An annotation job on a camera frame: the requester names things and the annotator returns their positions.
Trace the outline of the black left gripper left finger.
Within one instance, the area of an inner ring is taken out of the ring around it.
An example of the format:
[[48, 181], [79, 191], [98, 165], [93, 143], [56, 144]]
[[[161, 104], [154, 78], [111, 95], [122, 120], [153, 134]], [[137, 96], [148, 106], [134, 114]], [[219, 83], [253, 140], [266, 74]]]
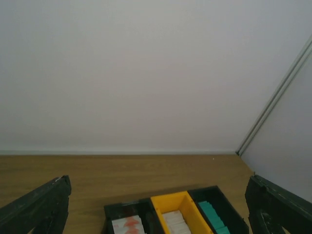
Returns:
[[56, 177], [0, 209], [2, 234], [61, 234], [68, 217], [71, 182]]

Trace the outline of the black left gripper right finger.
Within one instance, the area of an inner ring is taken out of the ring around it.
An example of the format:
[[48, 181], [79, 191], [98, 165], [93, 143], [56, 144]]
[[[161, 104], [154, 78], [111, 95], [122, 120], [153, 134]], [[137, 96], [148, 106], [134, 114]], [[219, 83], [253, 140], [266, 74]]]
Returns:
[[245, 199], [254, 234], [312, 232], [312, 204], [259, 175], [250, 177]]

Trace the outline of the black right card bin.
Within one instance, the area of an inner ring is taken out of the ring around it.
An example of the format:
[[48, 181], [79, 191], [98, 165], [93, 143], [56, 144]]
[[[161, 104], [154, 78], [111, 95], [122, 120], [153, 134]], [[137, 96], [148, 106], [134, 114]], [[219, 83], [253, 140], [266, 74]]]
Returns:
[[207, 188], [193, 189], [188, 191], [189, 195], [195, 202], [199, 212], [207, 222], [213, 233], [216, 234], [215, 229], [205, 216], [203, 210], [199, 206], [199, 202], [207, 201], [212, 204], [216, 213], [228, 227], [231, 234], [248, 234], [249, 227], [239, 213], [234, 209], [232, 204], [222, 193], [218, 186], [211, 186]]

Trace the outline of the black card bin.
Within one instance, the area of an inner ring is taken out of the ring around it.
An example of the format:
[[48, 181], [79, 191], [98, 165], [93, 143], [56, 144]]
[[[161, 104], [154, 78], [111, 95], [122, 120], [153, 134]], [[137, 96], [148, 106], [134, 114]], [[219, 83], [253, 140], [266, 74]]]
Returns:
[[156, 209], [150, 198], [139, 199], [127, 203], [115, 203], [104, 206], [105, 221], [102, 228], [103, 234], [113, 234], [113, 221], [138, 219], [146, 234], [165, 233]]
[[216, 234], [215, 229], [205, 216], [203, 210], [199, 206], [199, 202], [207, 201], [212, 204], [216, 213], [228, 227], [231, 234], [248, 234], [249, 227], [239, 213], [234, 209], [232, 204], [222, 193], [218, 186], [211, 186], [207, 188], [193, 189], [188, 191], [189, 195], [195, 202], [199, 212], [207, 222], [213, 233]]

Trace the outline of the teal card stack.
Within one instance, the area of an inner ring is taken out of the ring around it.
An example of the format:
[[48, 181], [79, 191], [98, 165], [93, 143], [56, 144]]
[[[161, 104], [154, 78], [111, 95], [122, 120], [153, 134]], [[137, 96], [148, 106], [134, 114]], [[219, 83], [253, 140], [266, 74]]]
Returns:
[[218, 216], [216, 210], [213, 208], [211, 203], [207, 201], [202, 201], [198, 204], [217, 234], [230, 234], [228, 227], [225, 226], [224, 222]]

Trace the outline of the yellow middle card bin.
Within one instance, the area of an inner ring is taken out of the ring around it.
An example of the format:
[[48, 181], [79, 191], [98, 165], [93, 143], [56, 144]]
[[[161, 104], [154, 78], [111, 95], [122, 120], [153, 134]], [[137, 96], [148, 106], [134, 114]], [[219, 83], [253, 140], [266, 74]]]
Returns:
[[187, 191], [151, 197], [152, 204], [166, 234], [170, 232], [163, 217], [165, 213], [180, 211], [193, 234], [213, 234]]

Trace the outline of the red white card stack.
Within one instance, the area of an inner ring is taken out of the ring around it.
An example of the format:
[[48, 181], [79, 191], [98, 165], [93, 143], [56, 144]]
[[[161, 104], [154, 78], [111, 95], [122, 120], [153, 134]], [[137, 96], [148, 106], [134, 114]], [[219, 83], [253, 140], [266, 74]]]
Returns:
[[112, 220], [112, 225], [115, 234], [145, 234], [138, 215]]

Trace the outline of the black left card bin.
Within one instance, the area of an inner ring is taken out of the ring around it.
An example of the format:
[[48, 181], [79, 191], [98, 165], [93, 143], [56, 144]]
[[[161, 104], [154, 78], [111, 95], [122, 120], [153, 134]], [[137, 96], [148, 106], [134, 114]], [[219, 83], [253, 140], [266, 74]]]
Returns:
[[113, 234], [113, 221], [138, 219], [146, 234], [165, 233], [156, 209], [150, 198], [139, 199], [127, 203], [115, 203], [104, 206], [105, 221], [102, 228], [103, 234]]

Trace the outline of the aluminium corner post right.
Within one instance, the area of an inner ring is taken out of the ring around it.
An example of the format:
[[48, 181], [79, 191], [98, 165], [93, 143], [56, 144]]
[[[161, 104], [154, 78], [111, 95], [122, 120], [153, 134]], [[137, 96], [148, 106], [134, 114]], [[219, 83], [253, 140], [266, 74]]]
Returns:
[[250, 143], [253, 141], [254, 137], [263, 126], [277, 103], [280, 101], [284, 93], [286, 92], [287, 88], [290, 86], [292, 81], [300, 72], [301, 68], [304, 66], [306, 61], [308, 60], [309, 56], [312, 53], [312, 36], [310, 35], [304, 46], [302, 47], [301, 51], [289, 67], [288, 71], [286, 72], [285, 76], [275, 89], [274, 93], [266, 103], [265, 107], [261, 111], [260, 115], [255, 120], [254, 124], [249, 129], [248, 133], [240, 143], [239, 147], [236, 150], [236, 154], [241, 157], [243, 153], [246, 151]]

